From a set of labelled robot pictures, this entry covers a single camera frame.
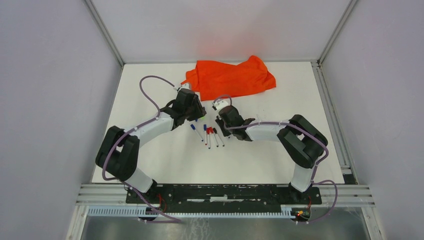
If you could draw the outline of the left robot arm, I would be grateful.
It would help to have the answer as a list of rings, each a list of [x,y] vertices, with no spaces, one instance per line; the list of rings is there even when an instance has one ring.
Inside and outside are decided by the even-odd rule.
[[[110,127],[95,158],[102,174],[129,184],[138,190],[138,197],[145,204],[153,203],[157,190],[156,181],[138,168],[139,149],[154,138],[171,132],[185,121],[194,121],[206,115],[200,97],[192,90],[180,88],[175,99],[159,108],[155,116],[128,129],[116,125]]]

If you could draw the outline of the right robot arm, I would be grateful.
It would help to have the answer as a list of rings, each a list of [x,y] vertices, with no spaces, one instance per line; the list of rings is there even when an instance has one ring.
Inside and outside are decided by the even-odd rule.
[[[216,122],[227,137],[233,135],[240,141],[270,141],[281,143],[294,162],[294,172],[289,183],[289,199],[302,204],[309,198],[318,165],[329,155],[327,138],[304,116],[295,114],[288,121],[259,121],[244,119],[233,105],[214,105],[218,113]]]

